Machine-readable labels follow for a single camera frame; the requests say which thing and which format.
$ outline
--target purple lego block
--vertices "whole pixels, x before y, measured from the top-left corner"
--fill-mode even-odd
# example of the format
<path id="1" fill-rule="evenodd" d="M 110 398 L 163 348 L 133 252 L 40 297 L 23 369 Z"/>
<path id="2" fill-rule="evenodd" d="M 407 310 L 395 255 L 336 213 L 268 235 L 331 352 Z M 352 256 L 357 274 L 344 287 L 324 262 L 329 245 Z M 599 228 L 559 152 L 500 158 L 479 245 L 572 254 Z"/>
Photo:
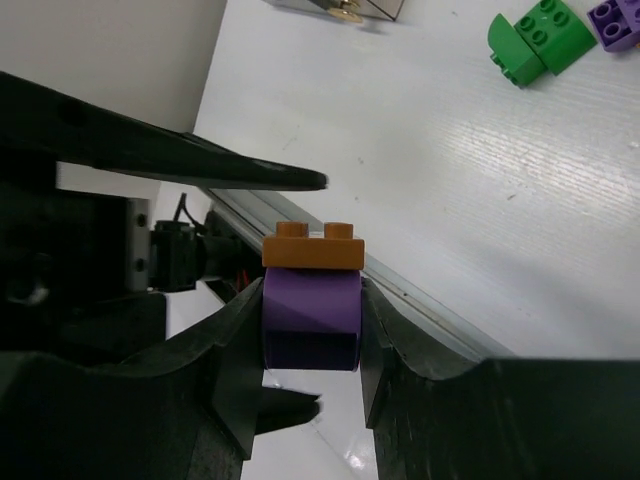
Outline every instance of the purple lego block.
<path id="1" fill-rule="evenodd" d="M 268 268 L 262 294 L 267 368 L 355 370 L 361 294 L 358 271 Z"/>
<path id="2" fill-rule="evenodd" d="M 607 0 L 587 15 L 607 52 L 622 52 L 640 43 L 640 0 Z"/>

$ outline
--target green curved block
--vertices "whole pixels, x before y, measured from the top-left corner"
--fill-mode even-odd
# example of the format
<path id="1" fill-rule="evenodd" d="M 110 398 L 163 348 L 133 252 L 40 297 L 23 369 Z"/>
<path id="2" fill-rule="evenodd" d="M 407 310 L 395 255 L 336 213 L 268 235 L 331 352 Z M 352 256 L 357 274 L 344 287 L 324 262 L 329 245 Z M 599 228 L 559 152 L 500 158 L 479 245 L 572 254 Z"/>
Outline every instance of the green curved block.
<path id="1" fill-rule="evenodd" d="M 547 70 L 527 42 L 502 15 L 497 15 L 491 22 L 487 40 L 493 50 L 491 60 L 515 85 L 529 85 Z"/>
<path id="2" fill-rule="evenodd" d="M 554 75 L 597 43 L 585 24 L 561 0 L 541 0 L 515 28 Z"/>

